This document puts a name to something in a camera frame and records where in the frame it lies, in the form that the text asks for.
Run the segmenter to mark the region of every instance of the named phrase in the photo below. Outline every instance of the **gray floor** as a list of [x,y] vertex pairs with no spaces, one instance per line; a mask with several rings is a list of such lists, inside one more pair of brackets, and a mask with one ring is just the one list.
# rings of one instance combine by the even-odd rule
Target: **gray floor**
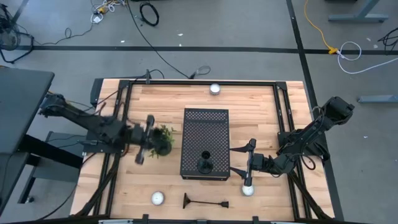
[[[11,14],[14,14],[21,2],[22,0],[7,0],[4,3],[9,5]],[[304,2],[293,2],[303,45],[306,49],[324,49],[320,34],[303,16]],[[397,1],[381,1],[374,8],[374,13],[390,15],[390,19],[383,24],[336,24],[327,21],[327,15],[355,12],[363,2],[310,0],[308,15],[325,31],[327,41],[334,47],[340,47],[343,42],[351,40],[359,43],[363,49],[374,49],[376,44],[380,50],[382,45],[377,43],[377,39],[397,26]],[[143,33],[153,45],[296,48],[285,1],[169,0],[154,1],[153,4],[160,13],[160,24],[156,28],[142,26]],[[133,3],[132,6],[137,13],[138,4]],[[39,42],[55,41],[63,37],[66,27],[70,27],[74,34],[89,28],[90,7],[87,0],[30,0],[18,23]],[[107,14],[104,21],[95,25],[87,35],[66,40],[59,45],[146,46],[146,43],[132,24],[128,11],[117,7],[116,12]],[[13,51],[7,56],[20,53]],[[187,74],[202,65],[211,66],[211,73],[202,78],[304,80],[297,54],[161,54]],[[349,71],[357,71],[392,58],[394,57],[367,55],[354,63],[344,62],[343,66]],[[335,127],[326,134],[345,220],[395,223],[398,207],[398,107],[359,105],[356,98],[359,95],[397,94],[398,62],[360,75],[348,75],[338,67],[335,55],[307,55],[307,60],[319,104],[338,95],[356,106],[354,116],[348,124]],[[11,66],[54,72],[55,80],[51,90],[82,103],[89,101],[94,78],[141,75],[147,68],[158,68],[167,78],[182,78],[153,52],[38,50]],[[29,134],[44,139],[48,131],[85,133],[78,126],[61,118],[36,117]],[[21,183],[29,173],[28,169],[29,167],[24,171],[0,222],[41,217],[62,202],[73,187],[72,183],[43,180],[35,184],[32,192],[38,198],[37,202],[16,205],[12,201],[17,200],[15,195],[21,190]],[[70,205],[71,201],[53,217],[65,217]],[[10,211],[16,208],[22,208],[24,213],[12,214]]]

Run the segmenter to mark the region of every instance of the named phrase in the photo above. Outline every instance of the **wooden table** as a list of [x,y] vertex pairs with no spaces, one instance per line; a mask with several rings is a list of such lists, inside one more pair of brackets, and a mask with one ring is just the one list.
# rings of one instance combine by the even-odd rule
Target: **wooden table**
[[[117,90],[118,79],[105,79],[99,99]],[[286,82],[295,128],[303,128],[312,119],[302,82]],[[115,96],[106,101],[102,115],[113,113]],[[283,97],[282,112],[287,121]],[[180,176],[180,156],[184,108],[228,109],[230,147],[244,146],[251,138],[257,139],[257,153],[276,157],[279,125],[272,87],[268,86],[222,86],[218,96],[209,94],[208,85],[133,85],[129,107],[129,119],[144,124],[147,115],[155,116],[155,125],[173,127],[175,142],[172,152],[165,157],[146,156],[144,164],[134,163],[138,147],[131,146],[129,153],[120,161],[113,199],[112,218],[142,218],[177,220],[294,220],[289,195],[287,176],[274,178],[270,174],[253,172],[255,193],[252,197],[241,195],[243,180],[231,172],[226,181],[183,180]],[[98,186],[103,154],[95,155],[81,169],[78,187],[71,213],[79,211]],[[248,156],[231,152],[231,166],[245,169]],[[333,209],[326,184],[322,162],[313,158],[317,168],[310,171],[304,167],[307,189],[331,217]],[[150,196],[155,191],[165,194],[161,206],[151,204]],[[183,195],[192,200],[209,202],[229,201],[230,208],[217,205],[191,203],[182,209]],[[299,191],[298,204],[303,217],[303,203]],[[101,203],[104,212],[107,191]]]

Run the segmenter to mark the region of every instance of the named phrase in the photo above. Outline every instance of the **potted plant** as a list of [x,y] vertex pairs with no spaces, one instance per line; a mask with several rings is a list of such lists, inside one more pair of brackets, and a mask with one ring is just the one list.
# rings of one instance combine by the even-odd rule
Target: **potted plant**
[[160,128],[154,129],[152,137],[154,148],[150,151],[150,157],[153,158],[156,155],[159,158],[159,156],[170,154],[174,142],[173,131],[173,128],[170,130],[164,124],[160,125]]

